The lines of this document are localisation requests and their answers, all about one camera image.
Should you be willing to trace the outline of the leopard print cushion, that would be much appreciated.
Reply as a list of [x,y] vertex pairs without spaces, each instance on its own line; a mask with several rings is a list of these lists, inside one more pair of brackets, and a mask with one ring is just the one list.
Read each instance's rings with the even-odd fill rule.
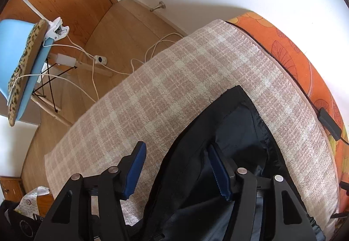
[[15,125],[19,112],[19,106],[27,84],[27,80],[20,78],[20,76],[27,75],[31,72],[41,44],[44,40],[47,28],[48,23],[41,19],[31,29],[26,41],[24,52],[8,82],[8,122],[11,127]]

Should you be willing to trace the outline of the white clip desk lamp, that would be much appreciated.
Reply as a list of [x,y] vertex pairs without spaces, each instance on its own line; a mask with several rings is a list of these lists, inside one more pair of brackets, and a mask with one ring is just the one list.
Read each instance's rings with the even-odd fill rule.
[[63,26],[63,21],[61,17],[56,18],[54,21],[48,20],[44,15],[42,15],[34,5],[30,3],[29,0],[22,0],[40,19],[45,20],[48,23],[48,29],[44,36],[44,41],[52,39],[54,42],[61,40],[68,36],[70,27]]

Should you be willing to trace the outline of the metal door stopper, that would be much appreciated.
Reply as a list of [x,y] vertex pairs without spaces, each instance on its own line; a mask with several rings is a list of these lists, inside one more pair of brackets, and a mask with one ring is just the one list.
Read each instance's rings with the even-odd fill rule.
[[158,3],[158,5],[156,5],[156,6],[153,7],[153,8],[150,8],[150,12],[156,11],[156,10],[158,10],[158,9],[165,9],[165,8],[166,8],[165,3],[164,3],[163,1],[160,1],[160,2]]

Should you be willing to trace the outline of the light blue chair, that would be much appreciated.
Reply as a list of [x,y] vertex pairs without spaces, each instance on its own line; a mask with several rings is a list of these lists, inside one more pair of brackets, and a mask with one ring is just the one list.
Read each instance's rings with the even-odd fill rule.
[[8,122],[14,126],[20,120],[30,100],[68,127],[68,120],[58,115],[33,94],[42,68],[56,40],[46,36],[50,23],[6,19],[1,20],[1,94],[7,100]]

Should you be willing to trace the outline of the plaid beige bed blanket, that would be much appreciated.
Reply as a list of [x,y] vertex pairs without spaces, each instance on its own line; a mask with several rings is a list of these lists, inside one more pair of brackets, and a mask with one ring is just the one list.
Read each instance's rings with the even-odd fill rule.
[[163,50],[79,118],[45,156],[52,194],[58,195],[72,174],[99,174],[143,141],[145,165],[135,193],[122,205],[127,223],[134,224],[175,138],[234,86],[252,100],[307,212],[330,238],[339,189],[327,135],[292,78],[248,35],[222,20]]

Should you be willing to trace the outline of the black pants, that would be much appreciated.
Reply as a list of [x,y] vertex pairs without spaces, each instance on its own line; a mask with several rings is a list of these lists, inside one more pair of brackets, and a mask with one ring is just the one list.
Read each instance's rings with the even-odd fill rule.
[[163,158],[132,240],[324,240],[242,87],[223,93]]

